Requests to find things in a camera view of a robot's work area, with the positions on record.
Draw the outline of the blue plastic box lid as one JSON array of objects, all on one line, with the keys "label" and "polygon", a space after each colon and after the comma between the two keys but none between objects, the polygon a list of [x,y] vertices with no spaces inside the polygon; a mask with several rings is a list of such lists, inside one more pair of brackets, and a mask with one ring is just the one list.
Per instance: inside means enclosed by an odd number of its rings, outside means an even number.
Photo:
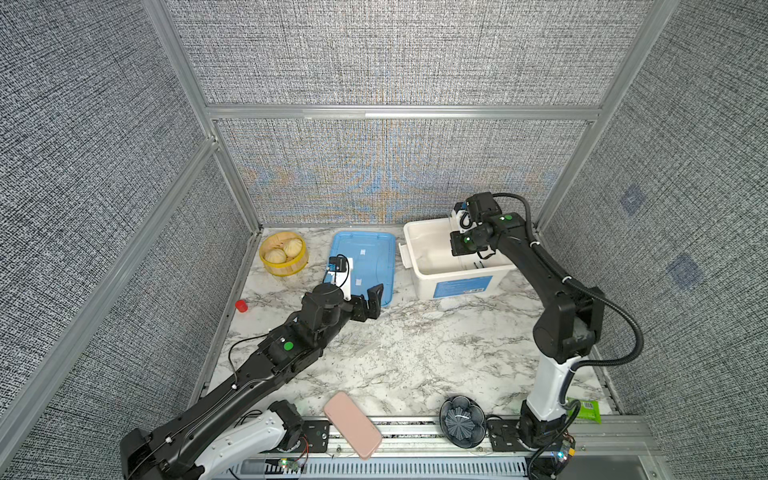
[{"label": "blue plastic box lid", "polygon": [[344,254],[353,262],[351,294],[365,295],[383,284],[382,306],[390,304],[395,279],[395,236],[383,232],[342,231],[333,237],[330,256]]}]

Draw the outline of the white plastic storage box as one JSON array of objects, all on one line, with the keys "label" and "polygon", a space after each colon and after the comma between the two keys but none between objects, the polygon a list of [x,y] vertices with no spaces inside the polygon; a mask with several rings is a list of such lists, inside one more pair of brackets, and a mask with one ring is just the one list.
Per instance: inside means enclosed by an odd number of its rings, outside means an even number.
[{"label": "white plastic storage box", "polygon": [[[451,216],[432,220],[413,221],[404,225],[405,242],[399,246],[403,265],[411,271],[417,297],[433,298],[438,282],[471,277],[492,276],[487,290],[496,289],[508,273],[517,267],[504,255],[492,257],[467,255],[455,257],[451,253],[450,234],[458,229]],[[475,268],[473,262],[482,261],[485,268]]]}]

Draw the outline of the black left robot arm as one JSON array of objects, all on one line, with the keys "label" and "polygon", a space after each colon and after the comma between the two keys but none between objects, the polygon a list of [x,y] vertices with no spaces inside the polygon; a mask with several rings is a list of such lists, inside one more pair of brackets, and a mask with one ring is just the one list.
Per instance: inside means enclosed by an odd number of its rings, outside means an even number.
[{"label": "black left robot arm", "polygon": [[318,360],[349,321],[376,319],[384,287],[346,297],[331,283],[303,295],[300,310],[263,335],[257,349],[216,389],[150,432],[136,428],[120,442],[126,479],[212,479],[249,455],[287,451],[299,441],[302,417],[276,401],[256,419],[249,409]]}]

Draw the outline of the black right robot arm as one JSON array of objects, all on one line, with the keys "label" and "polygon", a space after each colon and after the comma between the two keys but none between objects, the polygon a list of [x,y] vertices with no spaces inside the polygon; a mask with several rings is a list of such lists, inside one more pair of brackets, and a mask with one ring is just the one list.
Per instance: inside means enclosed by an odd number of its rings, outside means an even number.
[{"label": "black right robot arm", "polygon": [[[554,259],[537,238],[528,201],[516,195],[522,214],[506,213],[501,194],[483,192],[455,204],[457,230],[450,235],[455,257],[486,253],[509,259],[533,287],[543,311],[532,335],[540,353],[533,390],[521,406],[517,432],[527,449],[543,450],[565,436],[578,404],[567,399],[575,374],[586,367],[626,365],[640,356],[644,336],[639,323],[597,287],[587,287]],[[591,358],[602,336],[606,310],[617,313],[634,336],[631,350],[614,359]]]}]

